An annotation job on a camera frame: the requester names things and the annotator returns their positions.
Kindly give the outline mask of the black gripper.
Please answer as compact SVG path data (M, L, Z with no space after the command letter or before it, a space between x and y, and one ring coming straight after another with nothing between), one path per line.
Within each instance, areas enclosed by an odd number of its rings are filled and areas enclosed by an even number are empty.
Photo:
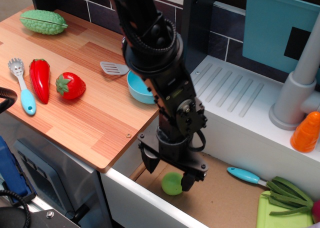
M196 135L202 142L200 147L193 146L192 136L179 141L170 141L159 127L154 132L141 132L137 139L145 168L152 174L162 160L184 171L181 187L182 191L189 191L196 181L205 179L209 169L200 154L206 146L205 136L201 130L198 130Z

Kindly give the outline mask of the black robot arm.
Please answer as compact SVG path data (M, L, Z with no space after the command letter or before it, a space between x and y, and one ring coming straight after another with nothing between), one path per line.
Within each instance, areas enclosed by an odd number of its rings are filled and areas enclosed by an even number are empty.
M188 191L208 171L200 156L204 147L193 145L194 136L205 143L207 118L185 67L183 40L153 0L109 1L125 37L125 63L145 83L159 109L156 131L138 136L143 163L150 173L160 161L180 169L182 190Z

